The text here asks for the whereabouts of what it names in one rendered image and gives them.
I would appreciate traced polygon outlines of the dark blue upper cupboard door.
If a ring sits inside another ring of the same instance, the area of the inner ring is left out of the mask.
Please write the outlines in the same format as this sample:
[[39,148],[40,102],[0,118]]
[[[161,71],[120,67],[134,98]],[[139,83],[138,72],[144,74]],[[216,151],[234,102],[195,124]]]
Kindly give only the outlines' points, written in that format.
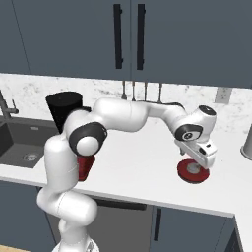
[[[138,4],[145,4],[137,70]],[[132,79],[252,89],[252,0],[131,0]]]
[[[130,78],[130,0],[13,0],[33,75]],[[115,68],[113,5],[121,6],[122,68]]]

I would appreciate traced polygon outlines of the dark blue lower cupboard door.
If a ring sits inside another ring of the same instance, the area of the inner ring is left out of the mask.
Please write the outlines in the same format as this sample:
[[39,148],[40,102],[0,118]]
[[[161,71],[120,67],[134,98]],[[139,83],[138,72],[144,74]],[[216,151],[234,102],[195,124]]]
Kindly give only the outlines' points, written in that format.
[[53,250],[56,242],[36,197],[34,186],[0,181],[0,244],[31,252]]
[[154,241],[154,207],[150,252],[240,252],[233,219],[161,208],[158,241]]

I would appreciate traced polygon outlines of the black blender with red base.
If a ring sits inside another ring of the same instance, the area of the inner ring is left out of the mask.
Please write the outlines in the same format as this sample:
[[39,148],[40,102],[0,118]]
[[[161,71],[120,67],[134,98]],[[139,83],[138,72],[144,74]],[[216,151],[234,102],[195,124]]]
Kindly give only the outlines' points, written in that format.
[[[64,123],[71,111],[83,109],[91,112],[89,106],[83,106],[83,96],[76,92],[61,92],[48,95],[46,103],[59,133],[63,132]],[[85,181],[95,162],[95,157],[78,157],[79,180]]]

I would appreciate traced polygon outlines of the narrow dark blue cupboard door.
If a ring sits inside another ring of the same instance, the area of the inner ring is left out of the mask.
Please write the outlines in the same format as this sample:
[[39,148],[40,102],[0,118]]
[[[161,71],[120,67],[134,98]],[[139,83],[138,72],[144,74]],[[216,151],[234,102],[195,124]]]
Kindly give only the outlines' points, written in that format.
[[29,72],[12,1],[0,0],[0,73]]

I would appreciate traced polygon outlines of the grey wall socket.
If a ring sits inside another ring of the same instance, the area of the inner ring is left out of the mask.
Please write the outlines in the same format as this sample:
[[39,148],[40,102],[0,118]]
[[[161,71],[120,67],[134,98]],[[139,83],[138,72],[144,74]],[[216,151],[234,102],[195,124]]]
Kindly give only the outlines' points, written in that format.
[[232,88],[217,88],[215,103],[229,104]]

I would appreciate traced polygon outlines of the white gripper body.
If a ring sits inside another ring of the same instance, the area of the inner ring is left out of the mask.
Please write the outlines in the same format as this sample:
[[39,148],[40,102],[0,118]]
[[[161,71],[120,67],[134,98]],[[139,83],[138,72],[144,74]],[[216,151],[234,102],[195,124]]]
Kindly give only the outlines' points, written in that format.
[[196,141],[181,142],[175,140],[174,143],[183,153],[190,156],[205,169],[209,169],[213,166],[216,158],[216,146],[211,140],[205,143],[198,143]]

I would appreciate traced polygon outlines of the red blender lid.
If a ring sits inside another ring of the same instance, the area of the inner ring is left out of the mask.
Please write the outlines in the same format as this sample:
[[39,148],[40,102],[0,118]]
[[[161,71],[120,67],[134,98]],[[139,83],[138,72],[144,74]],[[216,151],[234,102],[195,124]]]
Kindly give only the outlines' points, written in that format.
[[193,184],[204,182],[210,175],[207,169],[190,158],[182,160],[177,165],[177,173],[182,180]]

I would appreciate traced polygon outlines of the grey dishwasher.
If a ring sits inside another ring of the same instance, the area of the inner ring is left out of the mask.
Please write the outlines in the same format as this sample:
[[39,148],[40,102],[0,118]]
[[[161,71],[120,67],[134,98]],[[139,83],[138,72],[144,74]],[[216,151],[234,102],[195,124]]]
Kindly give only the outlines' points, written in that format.
[[43,209],[60,218],[53,252],[149,252],[153,208],[144,211],[99,206],[75,192],[53,197]]

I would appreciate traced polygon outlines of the dark grey sink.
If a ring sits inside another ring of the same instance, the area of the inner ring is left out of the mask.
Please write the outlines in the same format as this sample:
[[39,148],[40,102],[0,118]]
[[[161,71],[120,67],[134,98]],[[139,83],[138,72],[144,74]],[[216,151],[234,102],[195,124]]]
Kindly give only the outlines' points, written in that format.
[[0,116],[0,164],[33,169],[43,157],[45,142],[57,134],[53,121]]

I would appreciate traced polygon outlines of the grey tap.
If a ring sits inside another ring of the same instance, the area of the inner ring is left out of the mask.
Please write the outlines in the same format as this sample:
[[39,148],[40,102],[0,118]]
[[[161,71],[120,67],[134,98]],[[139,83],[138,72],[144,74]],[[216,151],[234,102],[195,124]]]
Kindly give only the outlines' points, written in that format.
[[1,91],[0,91],[0,109],[1,109],[2,114],[6,120],[10,120],[12,118],[12,114],[19,113],[19,109],[16,107],[15,104],[13,104],[13,108],[8,107],[7,102],[4,99]]

